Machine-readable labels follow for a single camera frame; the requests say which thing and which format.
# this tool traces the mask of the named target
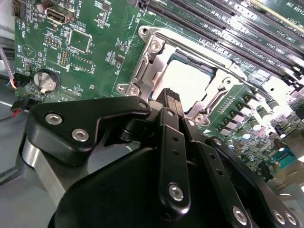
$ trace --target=dimm slot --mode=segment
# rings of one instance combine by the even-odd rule
[[[201,22],[203,22],[205,25],[208,25],[209,28],[212,28],[212,30],[214,30],[216,33],[217,31],[221,32],[221,34],[223,35],[226,31],[204,19],[202,19],[201,17],[199,17],[197,14],[194,14],[188,10],[186,10],[185,8],[183,8],[182,6],[180,5],[177,5],[175,3],[171,3],[172,6],[176,7],[176,8],[179,8],[180,10],[184,11],[184,12],[187,12],[187,14],[191,15],[191,17],[193,18],[196,18],[198,20],[200,20]],[[248,54],[251,54],[252,56],[256,57],[256,58],[259,58],[261,61],[265,61],[267,64],[270,64],[270,65],[276,65],[277,67],[280,67],[280,68],[287,68],[287,69],[290,69],[291,70],[291,66],[293,65],[293,62],[290,61],[289,59],[286,59],[286,61],[283,61],[283,62],[280,62],[279,60],[277,60],[277,58],[274,58],[272,57],[271,55],[267,54],[266,52],[263,52],[261,51],[260,49],[254,47],[253,45],[249,44],[249,43],[246,43],[245,41],[237,38],[235,35],[231,34],[231,33],[228,33],[229,37],[230,38],[233,38],[233,41],[230,41],[230,40],[227,40],[227,39],[223,39],[221,38],[221,36],[217,36],[217,40],[222,42],[222,43],[226,43],[226,42],[229,42],[230,44],[232,45],[235,45],[237,48],[239,49],[242,49],[240,47],[246,47],[246,52],[248,52]]]
[[[278,53],[273,51],[272,49],[268,48],[265,45],[260,44],[259,42],[255,41],[254,39],[243,35],[241,33],[238,33],[233,27],[231,27],[229,24],[215,18],[214,16],[204,12],[203,10],[197,8],[196,6],[193,6],[192,4],[188,3],[185,0],[171,0],[170,4],[175,4],[175,7],[179,7],[181,10],[184,10],[185,12],[188,12],[189,14],[191,14],[193,17],[195,17],[196,19],[201,19],[201,17],[204,17],[208,20],[210,20],[213,23],[216,23],[220,26],[222,26],[224,29],[225,28],[229,28],[231,30],[234,30],[234,34],[232,34],[230,32],[231,35],[237,36],[242,38],[243,42],[248,43],[247,41],[250,41],[252,44],[254,44],[255,46],[260,47],[262,50],[264,50],[265,52],[271,54],[273,56],[274,59],[280,58],[281,61],[285,62],[286,64],[290,64],[291,66],[295,64],[295,62],[286,57],[285,55],[289,56],[289,55],[294,55],[297,58],[301,59],[301,56],[297,55],[296,53],[294,53],[293,51],[288,51],[284,46],[280,45],[279,43],[275,42],[274,40],[269,39],[267,36],[263,35],[262,33],[258,32],[257,30],[250,28],[247,25],[242,24],[243,27],[245,27],[248,31],[250,31],[251,33],[260,36],[261,38],[263,38],[264,40],[266,40],[267,42],[277,46],[278,48],[280,48],[282,51],[284,51],[284,53]],[[228,15],[227,13],[223,12],[222,10],[220,10],[221,13],[225,14],[225,17],[230,18],[231,16]]]
[[[243,2],[242,0],[234,0],[234,1],[236,1],[238,4],[241,4],[241,3]],[[248,5],[248,6],[247,6],[247,9],[248,9],[248,10],[250,10],[250,11],[252,11],[252,12],[254,12],[254,13],[261,13],[261,14],[263,14],[262,12],[259,11],[260,8],[259,8],[259,7],[255,7],[251,2],[247,2],[247,5]],[[298,36],[303,37],[304,34],[298,32],[297,30],[295,30],[294,28],[292,28],[292,27],[290,27],[290,26],[288,26],[288,25],[286,25],[286,26],[287,26],[287,27],[286,27],[286,26],[285,26],[285,23],[280,22],[281,20],[279,20],[279,19],[276,18],[275,16],[273,16],[273,15],[271,15],[271,14],[269,14],[269,13],[266,13],[266,14],[263,14],[263,15],[265,15],[265,17],[267,17],[268,19],[272,20],[274,23],[277,23],[278,25],[283,26],[284,28],[286,28],[286,29],[289,30],[290,32],[292,32],[292,33],[294,33],[294,34],[296,34],[296,35],[298,35]]]
[[[212,44],[218,42],[218,39],[213,34],[209,33],[208,31],[203,30],[201,27],[199,27],[193,23],[189,23],[184,18],[172,13],[171,11],[165,9],[164,7],[161,7],[157,4],[150,3],[150,4],[148,4],[147,8],[149,11],[158,15],[159,17],[166,18],[169,22],[179,25],[183,30],[191,31],[192,33],[198,35],[199,37],[202,37],[202,39],[204,39]],[[266,65],[264,62],[260,61],[259,59],[257,59],[256,61],[249,60],[248,54],[243,50],[238,50],[235,47],[225,47],[225,46],[222,46],[222,44],[220,46],[224,50],[226,50],[227,52],[231,52],[231,54],[233,54],[240,60],[246,62],[247,64],[256,66],[257,68],[264,70],[265,72],[267,72],[277,78],[281,78],[282,75],[285,75],[285,72],[283,70],[271,67],[270,65]]]
[[[208,4],[210,5],[211,3],[206,2],[205,0],[197,0],[199,2],[204,2],[204,4]],[[267,27],[265,27],[263,24],[258,23],[256,21],[254,21],[251,18],[245,17],[243,16],[242,13],[240,13],[237,9],[235,9],[234,7],[232,7],[231,5],[223,5],[226,2],[223,0],[212,0],[213,4],[216,5],[217,7],[219,7],[220,9],[224,10],[227,12],[227,10],[229,11],[229,13],[234,13],[235,15],[241,16],[243,20],[246,20],[247,22],[249,22],[250,24],[252,24],[256,29],[258,29],[260,32],[264,33],[266,35],[266,33],[271,34],[271,36],[275,37],[276,39],[278,39],[279,41],[283,42],[283,45],[287,45],[290,48],[293,49],[293,51],[302,54],[304,53],[302,44],[304,43],[304,39],[293,33],[291,30],[287,29],[286,27],[282,26],[281,24],[273,21],[272,19],[268,18],[265,16],[265,14],[259,12],[259,11],[252,11],[249,8],[244,7],[245,9],[247,9],[248,11],[250,11],[252,14],[255,14],[258,18],[263,19],[266,23],[268,23],[269,25],[275,27],[278,31],[281,31],[283,33],[285,33],[287,36],[291,37],[293,40],[297,40],[298,44],[295,45],[292,42],[287,42],[288,40],[282,38],[279,34],[277,34],[276,32],[271,31],[270,29],[268,29]]]

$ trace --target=capacitor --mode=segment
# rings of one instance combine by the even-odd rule
[[[280,125],[275,126],[275,132],[280,136],[280,138],[286,137],[286,133]]]
[[[250,139],[250,134],[246,129],[240,130],[239,133],[241,134],[243,139],[245,140]]]
[[[262,129],[262,125],[260,125],[259,122],[256,119],[251,119],[249,121],[249,124],[252,127],[252,130],[254,130],[255,132]]]
[[[268,103],[268,106],[271,108],[271,110],[274,112],[274,113],[277,113],[277,112],[281,112],[282,111],[282,107],[276,102],[276,101],[271,101]]]
[[[59,77],[48,69],[41,69],[34,74],[34,84],[43,94],[53,92],[59,87]]]
[[[258,114],[260,115],[262,120],[265,121],[265,122],[269,122],[271,120],[271,117],[270,117],[269,113],[265,109],[259,110]]]
[[[36,9],[38,10],[39,13],[44,13],[44,11],[49,8],[52,7],[54,4],[52,3],[51,0],[45,0],[43,3],[38,3],[36,5]]]
[[[274,140],[274,145],[277,148],[277,150],[280,152],[285,149],[285,146],[278,139]]]
[[[233,140],[231,140],[231,139],[227,140],[226,144],[230,149],[232,149],[232,150],[234,149]]]

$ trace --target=ram slot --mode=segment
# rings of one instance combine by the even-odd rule
[[[197,0],[202,4],[211,4],[205,0]],[[264,33],[264,35],[270,34],[277,39],[284,46],[288,46],[296,53],[304,53],[303,43],[304,39],[301,36],[293,33],[289,29],[285,28],[283,25],[276,23],[272,19],[268,18],[265,14],[252,10],[251,7],[243,7],[237,2],[230,1],[229,4],[225,0],[212,0],[213,4],[228,13],[234,13],[235,15],[241,16],[244,22],[248,22],[253,28],[259,30],[259,32]],[[240,12],[240,8],[243,7],[250,11],[251,15],[243,14]],[[255,15],[256,19],[250,18],[250,16]]]
[[[196,20],[199,20],[201,17],[209,20],[213,24],[217,24],[222,27],[222,30],[225,29],[228,33],[230,33],[232,36],[238,37],[243,40],[243,43],[249,43],[253,44],[256,47],[259,47],[261,50],[269,53],[273,56],[273,59],[279,58],[282,62],[285,62],[285,64],[290,64],[291,66],[294,65],[297,61],[295,59],[301,59],[301,56],[297,53],[293,52],[292,50],[287,49],[286,47],[280,45],[279,43],[275,42],[274,40],[270,39],[269,37],[265,36],[264,34],[258,32],[257,30],[250,28],[248,25],[242,24],[243,28],[246,28],[247,32],[244,31],[243,33],[238,32],[236,29],[234,29],[232,26],[230,26],[227,22],[221,21],[218,18],[214,17],[210,13],[204,12],[202,9],[197,8],[196,6],[192,5],[191,3],[185,1],[185,0],[171,0],[166,2],[166,8],[172,7],[179,7],[182,11],[185,11],[188,14],[191,14],[193,18]],[[226,18],[226,21],[233,21],[233,18],[231,15],[223,12],[222,10],[219,10],[218,14],[223,14],[223,16]],[[270,46],[274,46],[276,51],[269,48],[266,44]]]
[[[198,40],[204,40],[214,46],[216,46],[216,44],[218,44],[218,38],[202,29],[201,27],[185,20],[184,18],[180,17],[177,14],[172,13],[171,11],[167,10],[164,7],[161,7],[155,3],[150,3],[147,6],[148,10],[152,13],[154,13],[155,15],[161,17],[161,18],[166,18],[170,23],[172,24],[176,24],[179,25],[179,27],[184,30],[184,31],[190,31],[193,34],[196,34],[198,36]],[[244,65],[252,65],[256,67],[256,71],[258,71],[259,69],[267,72],[270,75],[276,76],[278,78],[280,78],[282,75],[285,74],[285,72],[281,69],[275,68],[273,66],[270,66],[269,64],[266,64],[262,61],[260,61],[259,59],[248,59],[248,54],[247,52],[236,48],[234,46],[230,46],[230,47],[225,47],[222,46],[222,44],[218,44],[224,51],[226,51],[227,53],[229,53],[231,56],[233,57],[229,57],[228,54],[223,55],[224,57],[228,57],[231,60],[238,60],[237,63],[242,62],[242,64]]]

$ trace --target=metal cylinder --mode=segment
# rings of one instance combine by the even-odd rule
[[[262,125],[260,125],[260,123],[256,119],[250,120],[249,124],[250,124],[252,130],[254,130],[255,132],[261,130],[261,128],[262,128]]]
[[[275,126],[275,132],[280,136],[280,138],[286,137],[286,133],[280,125]]]
[[[245,140],[250,139],[250,134],[246,129],[240,130],[239,133],[241,134],[243,139]]]
[[[278,139],[274,140],[274,145],[277,148],[277,150],[280,152],[285,149],[285,146]]]
[[[258,111],[258,114],[260,115],[263,121],[269,122],[271,120],[269,113],[265,109],[261,109],[260,111]]]
[[[227,146],[230,148],[230,149],[234,149],[234,145],[233,145],[233,140],[228,140],[227,142],[226,142],[226,144],[227,144]]]
[[[280,112],[281,106],[276,102],[276,101],[271,101],[268,103],[268,106],[271,108],[271,110],[276,113],[276,112]]]

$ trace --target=green circuit board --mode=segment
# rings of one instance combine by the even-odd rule
[[[294,63],[304,63],[303,35],[284,24],[274,23],[251,7],[249,1],[180,0],[187,9],[174,3],[177,1],[154,1],[164,14],[179,15],[180,22],[153,10],[136,8],[127,0],[57,0],[56,4],[75,13],[73,21],[59,25],[38,12],[39,0],[28,0],[24,17],[15,20],[15,71],[33,77],[38,70],[48,69],[59,76],[60,85],[54,92],[42,94],[31,82],[18,89],[17,94],[29,95],[41,102],[121,96],[116,85],[130,81],[145,46],[138,35],[141,25],[170,28],[217,52],[236,62],[249,81],[259,86],[271,75],[290,70]],[[277,0],[265,4],[290,21],[297,21],[299,26],[304,24],[302,7],[296,2]],[[201,33],[181,25],[183,20],[199,27]],[[258,28],[263,28],[272,38]],[[246,86],[234,86],[212,112],[211,124],[202,128],[202,132],[208,130],[207,135],[226,140],[218,126],[248,91]],[[286,119],[282,117],[279,121],[286,122]],[[297,120],[290,129],[301,127]],[[250,133],[253,137],[249,141],[242,140],[237,132],[231,136],[239,144],[238,151],[245,154],[245,161],[252,154],[261,161],[276,153],[272,139],[265,134]],[[247,162],[253,169],[257,164],[257,161]]]

